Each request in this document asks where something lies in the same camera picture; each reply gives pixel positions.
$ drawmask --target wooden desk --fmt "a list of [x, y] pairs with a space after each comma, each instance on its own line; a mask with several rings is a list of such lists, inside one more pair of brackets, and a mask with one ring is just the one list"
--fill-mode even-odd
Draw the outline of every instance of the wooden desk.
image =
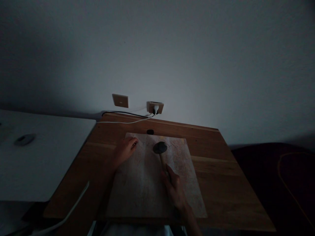
[[[135, 116], [108, 113], [101, 121], [132, 122]], [[208, 218], [201, 225], [227, 229], [275, 231], [256, 194], [218, 129], [149, 119], [134, 124], [96, 124], [44, 212], [47, 218], [64, 218], [88, 180], [97, 179], [100, 163], [111, 156], [126, 132], [185, 138], [196, 170]], [[111, 186], [105, 191], [97, 220], [105, 212]], [[116, 219], [124, 223], [167, 224], [168, 219]]]

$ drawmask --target wooden cutting board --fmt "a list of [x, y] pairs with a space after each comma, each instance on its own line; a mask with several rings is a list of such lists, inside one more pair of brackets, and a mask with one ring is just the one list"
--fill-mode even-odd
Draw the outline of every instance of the wooden cutting board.
[[116, 172], [106, 216], [173, 216], [174, 208], [161, 180], [160, 158], [153, 152], [154, 144], [163, 141], [167, 144], [165, 161], [180, 176], [189, 205], [196, 217], [206, 218], [207, 212], [186, 139], [135, 133], [126, 133], [126, 137], [136, 137], [139, 143], [133, 155]]

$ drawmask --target wall outlet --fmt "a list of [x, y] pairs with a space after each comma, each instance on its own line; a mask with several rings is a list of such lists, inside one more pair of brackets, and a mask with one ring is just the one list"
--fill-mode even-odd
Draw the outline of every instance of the wall outlet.
[[126, 107], [128, 108], [128, 96], [112, 94], [114, 105], [117, 107]]
[[158, 103], [158, 102], [150, 102], [149, 103], [149, 110], [148, 110], [149, 113], [154, 113], [154, 111], [153, 111], [154, 106], [158, 106], [157, 112], [158, 112], [158, 114], [162, 114], [164, 104]]

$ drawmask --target light switch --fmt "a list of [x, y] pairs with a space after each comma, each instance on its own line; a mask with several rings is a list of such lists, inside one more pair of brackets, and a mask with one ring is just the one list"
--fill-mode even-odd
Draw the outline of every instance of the light switch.
[[126, 107], [128, 108], [128, 96], [112, 94], [114, 105], [117, 107]]

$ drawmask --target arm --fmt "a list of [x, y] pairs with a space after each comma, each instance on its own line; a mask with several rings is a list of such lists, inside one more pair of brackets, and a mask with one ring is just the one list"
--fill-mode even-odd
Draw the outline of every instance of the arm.
[[180, 178], [175, 174], [168, 165], [167, 170], [170, 175], [171, 182], [169, 182], [166, 174], [162, 171], [162, 180], [168, 191], [168, 194], [174, 203], [174, 206], [179, 210], [181, 218], [183, 219], [184, 225], [188, 236], [202, 236], [200, 228], [197, 224], [196, 217], [193, 213], [192, 208], [187, 203], [184, 189], [180, 182]]
[[104, 159], [97, 172], [90, 179], [90, 186], [73, 210], [68, 220], [60, 226], [56, 235], [87, 235], [96, 217], [98, 207], [103, 200], [105, 190], [121, 163], [126, 161], [136, 149], [137, 138], [122, 139], [116, 146], [114, 154]]

